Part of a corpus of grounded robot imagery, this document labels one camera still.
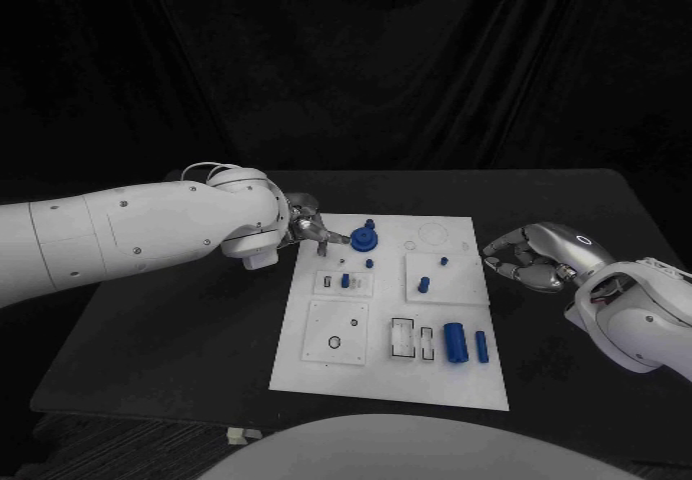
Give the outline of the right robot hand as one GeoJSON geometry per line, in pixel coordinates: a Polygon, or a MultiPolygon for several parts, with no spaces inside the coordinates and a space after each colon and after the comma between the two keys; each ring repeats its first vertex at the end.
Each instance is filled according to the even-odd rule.
{"type": "Polygon", "coordinates": [[[581,286],[616,260],[598,242],[552,222],[519,227],[481,250],[486,266],[505,278],[541,293],[581,286]]]}

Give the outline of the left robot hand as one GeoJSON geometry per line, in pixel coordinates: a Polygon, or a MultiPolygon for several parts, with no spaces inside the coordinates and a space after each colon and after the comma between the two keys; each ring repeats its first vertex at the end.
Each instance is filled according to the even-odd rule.
{"type": "Polygon", "coordinates": [[[280,248],[310,240],[317,243],[317,256],[327,256],[330,244],[347,245],[350,237],[330,231],[323,223],[317,199],[307,193],[287,193],[288,226],[280,248]]]}

